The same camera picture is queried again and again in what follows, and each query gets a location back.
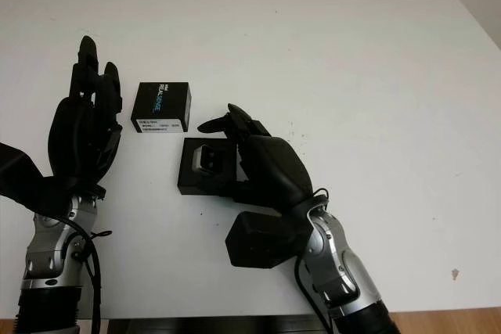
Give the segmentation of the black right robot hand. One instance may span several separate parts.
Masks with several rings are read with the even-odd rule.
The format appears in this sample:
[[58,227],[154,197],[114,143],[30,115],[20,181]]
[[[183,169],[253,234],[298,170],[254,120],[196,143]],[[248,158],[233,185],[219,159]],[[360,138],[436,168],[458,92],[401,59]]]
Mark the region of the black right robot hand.
[[315,194],[306,166],[290,143],[271,135],[237,105],[228,104],[225,115],[203,122],[198,131],[222,132],[236,146],[246,178],[231,184],[234,201],[295,217],[328,201],[326,195]]

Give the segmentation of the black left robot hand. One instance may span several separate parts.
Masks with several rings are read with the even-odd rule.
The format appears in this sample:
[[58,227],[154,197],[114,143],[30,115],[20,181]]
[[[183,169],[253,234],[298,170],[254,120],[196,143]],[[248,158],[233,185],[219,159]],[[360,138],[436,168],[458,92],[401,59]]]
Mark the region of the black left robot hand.
[[70,90],[56,108],[49,131],[49,162],[54,178],[73,193],[103,199],[99,182],[110,169],[121,139],[121,83],[108,62],[99,73],[96,43],[81,39]]

